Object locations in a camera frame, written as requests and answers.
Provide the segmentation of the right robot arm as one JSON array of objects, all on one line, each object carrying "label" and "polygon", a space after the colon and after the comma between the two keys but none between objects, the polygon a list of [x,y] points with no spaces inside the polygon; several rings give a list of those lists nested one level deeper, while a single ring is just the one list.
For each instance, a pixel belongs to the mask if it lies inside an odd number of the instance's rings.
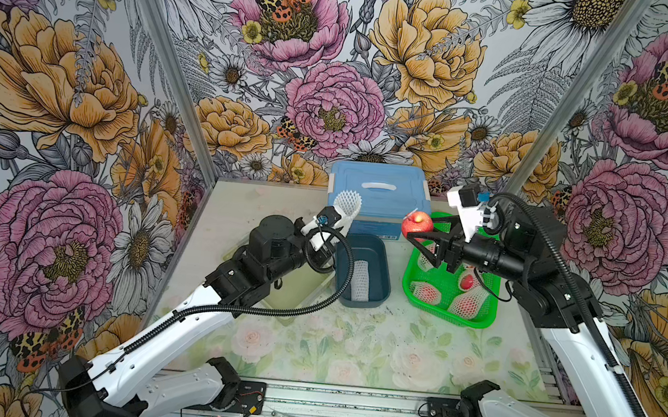
[{"label": "right robot arm", "polygon": [[[434,267],[468,265],[506,281],[509,293],[557,354],[585,417],[648,417],[619,362],[603,311],[583,278],[571,272],[560,249],[566,227],[549,208],[510,193],[464,206],[436,221],[403,221],[407,241]],[[488,380],[463,389],[458,417],[550,417]]]}]

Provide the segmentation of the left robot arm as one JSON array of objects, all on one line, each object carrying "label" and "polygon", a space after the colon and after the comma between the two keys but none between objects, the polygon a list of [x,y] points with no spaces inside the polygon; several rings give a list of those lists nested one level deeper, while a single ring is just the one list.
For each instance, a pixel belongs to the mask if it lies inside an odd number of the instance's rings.
[{"label": "left robot arm", "polygon": [[297,317],[332,305],[338,295],[297,309],[260,306],[271,286],[304,265],[324,271],[342,247],[353,256],[348,224],[323,212],[310,222],[267,216],[249,241],[222,262],[176,309],[132,339],[93,359],[72,358],[58,371],[69,417],[155,417],[177,406],[225,407],[235,397],[239,376],[220,358],[195,373],[160,377],[170,361],[198,340],[239,316]]}]

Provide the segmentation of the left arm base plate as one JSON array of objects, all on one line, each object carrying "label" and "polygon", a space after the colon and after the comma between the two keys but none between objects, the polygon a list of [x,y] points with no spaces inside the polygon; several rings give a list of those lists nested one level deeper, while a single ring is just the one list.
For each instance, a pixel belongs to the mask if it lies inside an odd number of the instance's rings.
[{"label": "left arm base plate", "polygon": [[267,389],[268,384],[261,380],[242,380],[230,387],[224,386],[212,402],[203,405],[195,404],[186,409],[244,414],[252,407],[256,407],[256,411],[261,412]]}]

